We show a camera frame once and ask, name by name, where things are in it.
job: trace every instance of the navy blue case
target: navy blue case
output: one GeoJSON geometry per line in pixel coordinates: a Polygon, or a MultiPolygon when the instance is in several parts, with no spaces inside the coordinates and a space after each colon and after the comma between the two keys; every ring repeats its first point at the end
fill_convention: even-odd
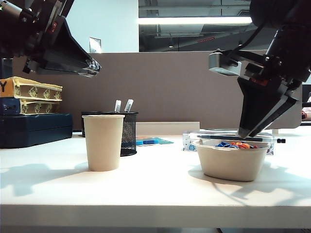
{"type": "Polygon", "coordinates": [[[71,114],[0,116],[0,148],[30,147],[71,137],[71,114]]]}
{"type": "Polygon", "coordinates": [[[13,97],[0,98],[0,115],[19,115],[20,103],[19,99],[13,97]]]}

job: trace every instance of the white wall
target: white wall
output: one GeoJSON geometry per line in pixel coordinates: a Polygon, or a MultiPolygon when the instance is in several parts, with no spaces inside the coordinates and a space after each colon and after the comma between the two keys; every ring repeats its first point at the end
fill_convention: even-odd
{"type": "Polygon", "coordinates": [[[67,16],[70,32],[89,52],[89,37],[102,52],[138,52],[138,0],[75,0],[67,16]]]}
{"type": "Polygon", "coordinates": [[[311,84],[311,75],[309,76],[308,80],[303,84],[311,84]]]}

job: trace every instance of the paper cup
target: paper cup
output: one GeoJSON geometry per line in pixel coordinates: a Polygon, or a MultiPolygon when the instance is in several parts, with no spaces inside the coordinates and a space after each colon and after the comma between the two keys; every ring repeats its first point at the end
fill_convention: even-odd
{"type": "Polygon", "coordinates": [[[110,171],[119,167],[124,115],[82,116],[88,168],[110,171]]]}

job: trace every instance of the ceiling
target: ceiling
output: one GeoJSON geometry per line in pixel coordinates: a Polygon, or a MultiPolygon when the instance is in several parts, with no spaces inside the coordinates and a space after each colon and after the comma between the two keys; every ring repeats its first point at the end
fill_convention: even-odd
{"type": "MultiPolygon", "coordinates": [[[[139,17],[249,16],[249,0],[138,0],[139,17]]],[[[140,25],[139,51],[232,49],[256,29],[247,26],[140,25]]],[[[267,49],[275,30],[264,29],[247,49],[267,49]]]]}

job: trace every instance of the mesh pen holder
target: mesh pen holder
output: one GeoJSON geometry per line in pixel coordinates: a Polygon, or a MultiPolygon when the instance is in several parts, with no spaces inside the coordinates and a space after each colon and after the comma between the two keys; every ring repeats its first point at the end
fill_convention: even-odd
{"type": "Polygon", "coordinates": [[[136,154],[136,116],[138,112],[103,112],[106,115],[125,115],[121,141],[121,156],[136,154]]]}
{"type": "Polygon", "coordinates": [[[86,111],[81,112],[82,137],[86,137],[86,132],[84,129],[84,120],[83,120],[82,116],[100,115],[100,114],[102,114],[102,112],[86,112],[86,111]]]}

